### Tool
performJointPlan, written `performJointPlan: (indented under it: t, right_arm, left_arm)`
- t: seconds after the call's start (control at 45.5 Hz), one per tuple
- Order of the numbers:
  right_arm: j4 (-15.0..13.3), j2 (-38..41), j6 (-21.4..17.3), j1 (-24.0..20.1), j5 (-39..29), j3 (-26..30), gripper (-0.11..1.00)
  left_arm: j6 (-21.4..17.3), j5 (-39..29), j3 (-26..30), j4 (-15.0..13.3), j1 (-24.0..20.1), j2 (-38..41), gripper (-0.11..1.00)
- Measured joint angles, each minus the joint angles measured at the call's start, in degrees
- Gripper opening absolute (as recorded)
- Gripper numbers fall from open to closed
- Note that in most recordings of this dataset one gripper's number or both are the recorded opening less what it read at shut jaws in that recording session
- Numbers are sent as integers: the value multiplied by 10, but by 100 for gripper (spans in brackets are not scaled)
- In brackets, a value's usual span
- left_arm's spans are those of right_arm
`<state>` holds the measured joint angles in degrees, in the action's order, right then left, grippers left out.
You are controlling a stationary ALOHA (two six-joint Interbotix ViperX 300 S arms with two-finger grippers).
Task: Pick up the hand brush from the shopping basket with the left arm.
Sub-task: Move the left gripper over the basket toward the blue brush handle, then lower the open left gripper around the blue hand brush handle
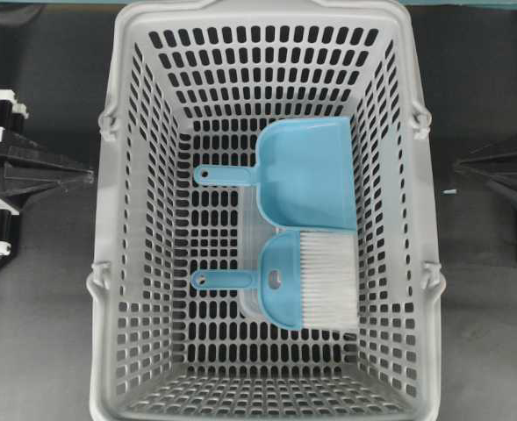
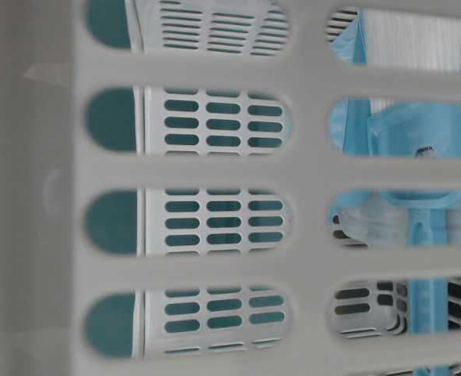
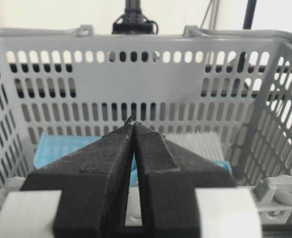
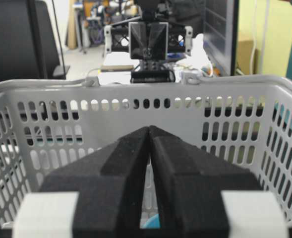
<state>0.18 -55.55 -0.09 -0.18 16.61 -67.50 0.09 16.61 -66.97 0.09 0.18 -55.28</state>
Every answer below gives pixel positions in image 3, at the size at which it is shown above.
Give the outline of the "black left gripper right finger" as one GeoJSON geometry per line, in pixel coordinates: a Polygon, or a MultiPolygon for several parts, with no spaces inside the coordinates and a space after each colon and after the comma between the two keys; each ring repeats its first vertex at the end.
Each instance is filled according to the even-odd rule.
{"type": "Polygon", "coordinates": [[[233,177],[138,122],[133,142],[145,229],[156,238],[198,237],[195,188],[235,188],[233,177]]]}

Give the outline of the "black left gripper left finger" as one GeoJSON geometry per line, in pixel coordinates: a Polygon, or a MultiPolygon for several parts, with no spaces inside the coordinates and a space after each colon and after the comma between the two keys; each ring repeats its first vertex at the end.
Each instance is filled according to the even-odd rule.
{"type": "Polygon", "coordinates": [[[31,172],[0,210],[0,238],[100,238],[125,223],[133,126],[31,172]]]}

